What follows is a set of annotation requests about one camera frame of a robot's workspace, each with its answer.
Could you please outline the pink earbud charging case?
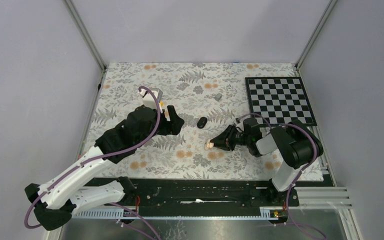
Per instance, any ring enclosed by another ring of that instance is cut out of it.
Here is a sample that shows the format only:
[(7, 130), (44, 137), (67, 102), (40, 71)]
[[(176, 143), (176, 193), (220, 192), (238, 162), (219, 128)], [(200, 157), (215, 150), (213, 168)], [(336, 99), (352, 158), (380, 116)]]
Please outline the pink earbud charging case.
[(210, 140), (208, 140), (205, 145), (204, 145), (204, 149), (205, 150), (209, 150), (209, 149), (212, 149), (214, 147), (214, 143), (211, 142)]

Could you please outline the black earbud charging case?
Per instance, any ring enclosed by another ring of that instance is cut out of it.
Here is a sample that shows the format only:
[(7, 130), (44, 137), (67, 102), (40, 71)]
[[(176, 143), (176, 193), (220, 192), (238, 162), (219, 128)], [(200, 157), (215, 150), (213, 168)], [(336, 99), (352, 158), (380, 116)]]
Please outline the black earbud charging case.
[(206, 126), (207, 122), (208, 122), (208, 119), (207, 119), (206, 117), (201, 117), (201, 118), (199, 118), (199, 120), (197, 121), (197, 123), (196, 123), (196, 127), (197, 127), (198, 129), (203, 129), (203, 128)]

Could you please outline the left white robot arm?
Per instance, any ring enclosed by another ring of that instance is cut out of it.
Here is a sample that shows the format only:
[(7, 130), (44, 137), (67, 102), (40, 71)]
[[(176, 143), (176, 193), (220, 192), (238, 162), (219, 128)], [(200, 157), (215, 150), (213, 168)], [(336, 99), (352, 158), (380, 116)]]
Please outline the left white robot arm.
[(124, 206), (132, 204), (134, 186), (127, 177), (100, 186), (85, 185), (133, 155), (153, 136), (178, 135), (185, 121), (174, 106), (169, 105), (167, 110), (169, 117), (164, 110), (144, 105), (137, 107), (125, 120), (105, 131), (82, 157), (58, 176), (43, 184), (29, 184), (24, 189), (31, 202), (25, 226), (33, 229), (28, 223), (30, 213), (34, 213), (39, 227), (52, 231), (65, 225), (74, 215), (97, 206), (117, 202)]

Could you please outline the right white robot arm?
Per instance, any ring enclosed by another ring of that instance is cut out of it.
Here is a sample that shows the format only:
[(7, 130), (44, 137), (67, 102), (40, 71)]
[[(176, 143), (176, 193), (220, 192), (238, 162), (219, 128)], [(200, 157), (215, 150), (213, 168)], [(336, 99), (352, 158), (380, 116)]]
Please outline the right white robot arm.
[(286, 191), (294, 186), (302, 171), (324, 153), (321, 141), (298, 119), (271, 128), (263, 136), (258, 121), (247, 118), (242, 127), (229, 125), (221, 134), (208, 140), (205, 147), (233, 151), (237, 145), (246, 146), (255, 157), (279, 151), (283, 163), (270, 179), (266, 193), (267, 201), (273, 206), (279, 206), (287, 199)]

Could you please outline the small grey block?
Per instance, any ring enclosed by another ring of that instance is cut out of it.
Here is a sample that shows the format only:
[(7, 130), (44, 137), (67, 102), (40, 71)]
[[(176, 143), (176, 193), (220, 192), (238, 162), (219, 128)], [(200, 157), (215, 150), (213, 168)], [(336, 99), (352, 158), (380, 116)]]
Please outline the small grey block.
[(221, 100), (221, 98), (222, 98), (222, 94), (221, 93), (218, 93), (218, 94), (216, 94), (215, 96), (214, 96), (214, 99), (217, 101), (217, 102), (219, 102), (220, 100)]

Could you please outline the floral table mat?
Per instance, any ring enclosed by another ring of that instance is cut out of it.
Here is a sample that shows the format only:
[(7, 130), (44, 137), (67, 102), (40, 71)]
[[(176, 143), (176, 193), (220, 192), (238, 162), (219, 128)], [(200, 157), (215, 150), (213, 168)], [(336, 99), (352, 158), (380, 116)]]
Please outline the floral table mat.
[[(102, 83), (84, 149), (143, 103), (140, 86), (158, 88), (163, 92), (162, 106), (174, 106), (184, 120), (181, 132), (154, 136), (101, 177), (268, 180), (283, 162), (278, 151), (255, 157), (245, 146), (234, 151), (204, 148), (237, 118), (251, 117), (247, 77), (296, 75), (290, 63), (113, 62)], [(222, 94), (220, 101), (215, 100), (218, 93)], [(197, 128), (201, 117), (208, 120), (203, 129)]]

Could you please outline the black white checkerboard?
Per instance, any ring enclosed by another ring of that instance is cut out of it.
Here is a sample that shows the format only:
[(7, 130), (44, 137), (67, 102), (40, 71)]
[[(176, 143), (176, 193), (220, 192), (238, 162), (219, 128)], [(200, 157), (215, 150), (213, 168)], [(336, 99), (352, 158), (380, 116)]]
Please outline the black white checkerboard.
[(305, 126), (317, 125), (306, 89), (300, 77), (246, 77), (249, 111), (264, 127), (293, 120)]

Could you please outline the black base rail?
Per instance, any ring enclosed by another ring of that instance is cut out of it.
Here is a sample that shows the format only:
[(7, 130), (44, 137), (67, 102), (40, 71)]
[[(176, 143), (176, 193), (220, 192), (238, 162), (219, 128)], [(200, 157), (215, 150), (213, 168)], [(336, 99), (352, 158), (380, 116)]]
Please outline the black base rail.
[(257, 217), (261, 208), (298, 207), (296, 190), (269, 181), (131, 178), (117, 204), (143, 217)]

